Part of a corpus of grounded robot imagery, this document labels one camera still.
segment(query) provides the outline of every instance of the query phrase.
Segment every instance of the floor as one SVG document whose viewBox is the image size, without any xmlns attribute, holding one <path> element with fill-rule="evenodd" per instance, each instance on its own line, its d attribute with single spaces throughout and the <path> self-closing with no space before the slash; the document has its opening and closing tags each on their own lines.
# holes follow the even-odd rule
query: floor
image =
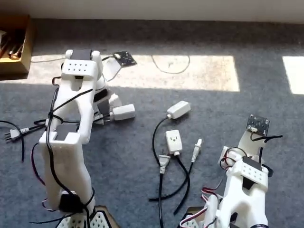
<svg viewBox="0 0 304 228">
<path fill-rule="evenodd" d="M 220 180 L 221 149 L 238 144 L 249 114 L 270 119 L 269 135 L 284 135 L 264 149 L 264 159 L 275 171 L 266 196 L 269 227 L 303 226 L 304 26 L 48 19 L 35 24 L 28 79 L 0 81 L 1 119 L 22 128 L 47 116 L 54 91 L 51 78 L 60 75 L 63 60 L 57 59 L 67 49 L 90 48 L 104 56 L 128 50 L 138 63 L 122 69 L 109 83 L 124 104 L 135 105 L 136 119 L 94 127 L 90 143 L 83 146 L 96 202 L 106 205 L 121 227 L 159 227 L 157 203 L 147 201 L 157 195 L 159 178 L 151 151 L 152 132 L 167 108 L 180 100 L 191 103 L 191 113 L 162 125 L 157 151 L 166 151 L 165 131 L 179 129 L 182 161 L 189 167 L 194 143 L 200 137 L 205 142 L 181 212 L 172 214 L 183 192 L 163 202 L 165 227 L 176 227 L 189 206 L 202 205 L 201 187 L 216 186 Z M 2 127 L 0 134 L 7 131 Z M 41 207 L 46 194 L 30 165 L 30 149 L 41 134 L 26 137 L 24 163 L 19 143 L 1 143 L 0 227 L 38 227 L 28 221 L 59 217 Z M 42 172 L 39 153 L 36 163 Z M 171 161 L 163 192 L 173 191 L 182 180 L 182 171 Z"/>
</svg>

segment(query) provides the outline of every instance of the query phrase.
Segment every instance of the white power adapter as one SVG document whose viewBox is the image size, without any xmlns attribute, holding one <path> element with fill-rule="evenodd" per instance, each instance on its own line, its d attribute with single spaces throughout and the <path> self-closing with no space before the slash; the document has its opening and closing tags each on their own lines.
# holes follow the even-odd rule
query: white power adapter
<svg viewBox="0 0 304 228">
<path fill-rule="evenodd" d="M 189 102 L 180 101 L 167 110 L 169 119 L 177 119 L 191 110 Z"/>
<path fill-rule="evenodd" d="M 113 108 L 111 112 L 111 120 L 125 120 L 135 117 L 135 107 L 133 104 L 127 104 Z"/>
<path fill-rule="evenodd" d="M 182 143 L 179 130 L 166 131 L 169 154 L 179 155 L 182 151 Z"/>
</svg>

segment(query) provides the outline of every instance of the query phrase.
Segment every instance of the black wire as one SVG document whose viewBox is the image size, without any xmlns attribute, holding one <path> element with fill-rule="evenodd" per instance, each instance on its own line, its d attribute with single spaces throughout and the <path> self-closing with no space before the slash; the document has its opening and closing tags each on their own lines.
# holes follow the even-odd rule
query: black wire
<svg viewBox="0 0 304 228">
<path fill-rule="evenodd" d="M 190 168 L 188 170 L 188 173 L 190 175 L 191 171 L 192 171 L 192 167 L 193 167 L 193 162 L 191 162 Z M 180 190 L 185 186 L 185 184 L 187 183 L 187 177 L 185 177 L 183 183 L 172 193 L 168 194 L 168 195 L 164 195 L 161 197 L 162 200 L 166 200 L 171 198 L 172 196 L 175 196 L 178 192 L 180 192 Z M 158 197 L 154 197 L 154 198 L 149 198 L 150 202 L 155 202 L 158 201 Z"/>
<path fill-rule="evenodd" d="M 211 226 L 213 223 L 215 223 L 216 220 L 217 220 L 217 218 L 214 218 L 212 222 L 210 222 L 207 226 L 205 226 L 205 228 L 208 228 L 209 226 Z"/>
<path fill-rule="evenodd" d="M 74 101 L 75 99 L 77 99 L 78 97 L 84 95 L 84 94 L 87 94 L 87 93 L 90 93 L 92 92 L 93 89 L 89 89 L 89 90 L 86 90 L 84 92 L 81 92 L 79 94 L 77 94 L 76 96 L 73 96 L 71 99 L 65 101 L 64 103 L 62 103 L 61 105 L 57 106 L 54 110 L 52 110 L 52 114 L 57 111 L 59 108 L 61 108 L 62 106 L 65 106 L 66 104 L 70 103 L 71 101 Z"/>
<path fill-rule="evenodd" d="M 56 219 L 52 219 L 52 220 L 48 220 L 48 221 L 42 221 L 42 222 L 32 222 L 32 221 L 29 221 L 29 223 L 33 223 L 33 224 L 45 224 L 45 223 L 57 222 L 57 221 L 66 219 L 66 218 L 68 218 L 70 216 L 73 216 L 75 214 L 76 213 L 72 213 L 72 214 L 69 214 L 69 215 L 62 216 L 60 218 L 56 218 Z"/>
<path fill-rule="evenodd" d="M 168 117 L 166 118 L 163 118 L 157 125 L 156 125 L 156 128 L 153 132 L 153 136 L 152 136 L 152 151 L 153 151 L 153 154 L 154 154 L 154 157 L 155 157 L 155 160 L 158 164 L 158 166 L 160 166 L 160 161 L 158 160 L 158 157 L 157 157 L 157 154 L 156 154 L 156 151 L 155 151 L 155 145 L 154 145 L 154 141 L 155 141 L 155 135 L 156 135 L 156 131 L 158 129 L 158 127 L 161 125 L 162 122 L 164 122 L 166 119 L 168 119 Z"/>
<path fill-rule="evenodd" d="M 272 139 L 277 139 L 277 138 L 282 138 L 283 137 L 282 135 L 274 135 L 274 136 L 262 136 L 262 137 L 259 137 L 259 138 L 252 139 L 252 135 L 253 135 L 253 133 L 250 136 L 251 141 L 255 142 L 255 141 L 265 139 L 264 143 L 267 143 L 269 140 L 272 140 Z M 258 157 L 258 162 L 260 164 L 262 163 L 262 153 L 263 153 L 263 147 L 260 148 L 260 153 L 259 153 L 259 157 Z"/>
<path fill-rule="evenodd" d="M 176 156 L 176 159 L 179 163 L 179 165 L 182 167 L 182 169 L 184 170 L 185 174 L 186 174 L 186 177 L 187 177 L 187 189 L 186 189 L 186 192 L 184 194 L 184 197 L 181 199 L 179 205 L 177 206 L 177 208 L 175 209 L 174 211 L 174 215 L 176 215 L 179 210 L 181 209 L 182 205 L 185 203 L 187 197 L 188 197 L 188 194 L 189 194 L 189 190 L 190 190 L 190 176 L 189 176 L 189 173 L 187 171 L 187 169 L 185 168 L 185 166 L 183 165 L 183 163 L 181 162 L 180 158 L 178 156 Z"/>
<path fill-rule="evenodd" d="M 57 87 L 55 89 L 55 92 L 54 92 L 54 95 L 53 95 L 53 100 L 52 100 L 52 103 L 51 103 L 50 115 L 49 115 L 49 120 L 48 120 L 48 123 L 47 123 L 48 125 L 47 125 L 46 143 L 47 143 L 47 150 L 48 150 L 48 153 L 49 153 L 50 169 L 51 169 L 51 173 L 53 175 L 54 180 L 69 195 L 73 195 L 73 193 L 59 180 L 58 176 L 56 175 L 56 171 L 55 171 L 55 167 L 54 167 L 54 153 L 53 153 L 51 144 L 49 142 L 50 127 L 51 127 L 51 123 L 52 123 L 52 120 L 53 120 L 52 113 L 54 112 L 54 104 L 55 104 L 55 101 L 57 99 L 58 90 L 59 90 L 59 87 Z"/>
<path fill-rule="evenodd" d="M 282 138 L 283 137 L 282 135 L 274 135 L 274 136 L 262 136 L 262 137 L 259 137 L 259 138 L 252 139 L 252 135 L 253 135 L 253 133 L 250 136 L 251 141 L 255 142 L 255 141 L 260 141 L 260 140 L 265 139 L 265 141 L 264 141 L 265 143 L 268 142 L 271 139 L 277 139 L 277 138 Z"/>
<path fill-rule="evenodd" d="M 107 56 L 107 57 L 104 57 L 101 61 L 105 61 L 107 60 L 108 58 L 115 58 L 113 55 L 112 56 Z"/>
<path fill-rule="evenodd" d="M 61 77 L 59 76 L 59 77 L 54 77 L 53 79 L 52 79 L 52 85 L 53 86 L 59 86 L 59 84 L 55 84 L 55 79 L 61 79 Z"/>
<path fill-rule="evenodd" d="M 0 123 L 10 124 L 18 130 L 18 132 L 20 134 L 20 138 L 21 138 L 21 161 L 24 162 L 25 146 L 24 146 L 24 137 L 23 137 L 21 129 L 17 125 L 15 125 L 14 123 L 9 122 L 9 121 L 0 120 Z"/>
<path fill-rule="evenodd" d="M 160 185 L 159 185 L 159 189 L 158 189 L 158 215 L 160 218 L 160 226 L 161 228 L 163 228 L 163 220 L 162 220 L 162 178 L 163 178 L 163 174 L 160 173 Z"/>
<path fill-rule="evenodd" d="M 259 156 L 258 156 L 258 163 L 262 163 L 262 153 L 263 153 L 263 147 L 260 148 L 260 153 L 259 153 Z"/>
</svg>

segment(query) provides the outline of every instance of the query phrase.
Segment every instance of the white wall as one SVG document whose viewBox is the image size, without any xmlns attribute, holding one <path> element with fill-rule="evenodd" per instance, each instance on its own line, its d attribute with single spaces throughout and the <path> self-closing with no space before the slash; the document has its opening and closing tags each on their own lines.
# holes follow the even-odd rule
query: white wall
<svg viewBox="0 0 304 228">
<path fill-rule="evenodd" d="M 0 10 L 56 19 L 304 23 L 304 0 L 1 0 Z"/>
</svg>

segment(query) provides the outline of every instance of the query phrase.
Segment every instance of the electrical outlet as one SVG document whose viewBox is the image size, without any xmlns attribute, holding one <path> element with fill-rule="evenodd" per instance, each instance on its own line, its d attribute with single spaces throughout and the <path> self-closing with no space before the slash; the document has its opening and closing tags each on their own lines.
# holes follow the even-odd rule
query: electrical outlet
<svg viewBox="0 0 304 228">
<path fill-rule="evenodd" d="M 170 154 L 182 151 L 182 143 L 179 130 L 166 131 L 167 145 Z"/>
</svg>

